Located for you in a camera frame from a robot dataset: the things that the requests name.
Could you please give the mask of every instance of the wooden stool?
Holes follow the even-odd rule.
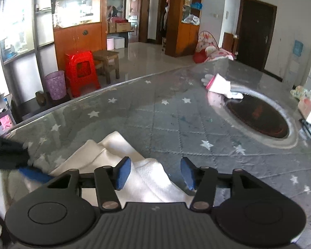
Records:
[[[116,51],[108,51],[108,50],[98,50],[94,51],[93,53],[94,60],[102,61],[102,71],[106,76],[106,83],[111,84],[111,78],[109,73],[112,70],[115,70],[115,77],[116,79],[120,78],[120,71],[119,71],[119,53]],[[109,61],[114,60],[114,65],[109,65]]]

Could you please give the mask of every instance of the wooden box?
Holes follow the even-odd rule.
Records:
[[[127,31],[131,31],[131,24],[130,24],[130,22],[117,23],[117,24],[116,24],[116,31],[117,31],[117,32],[127,32]]]
[[[113,23],[113,22],[108,23],[108,32],[109,33],[115,33],[116,32],[115,23]]]

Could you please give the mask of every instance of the circular cover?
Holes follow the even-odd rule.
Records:
[[[59,245],[78,238],[93,225],[95,211],[86,200],[60,189],[40,193],[26,195],[7,211],[7,229],[20,242]]]
[[[274,138],[287,137],[289,128],[285,119],[264,100],[244,94],[242,100],[224,101],[230,112],[250,128]]]
[[[304,230],[302,208],[286,198],[264,200],[232,197],[216,209],[220,228],[234,240],[252,247],[280,247]]]

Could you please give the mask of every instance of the silver screw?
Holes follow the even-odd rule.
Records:
[[[210,205],[205,201],[197,201],[193,204],[193,207],[196,210],[206,210],[210,207]]]
[[[106,210],[114,210],[119,206],[115,201],[106,201],[103,203],[102,207]]]

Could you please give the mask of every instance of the ribbed black surface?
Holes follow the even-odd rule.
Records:
[[[14,249],[27,246],[15,244]],[[223,235],[206,214],[184,203],[128,203],[103,215],[95,228],[62,249],[248,249]],[[295,245],[284,249],[298,249]]]

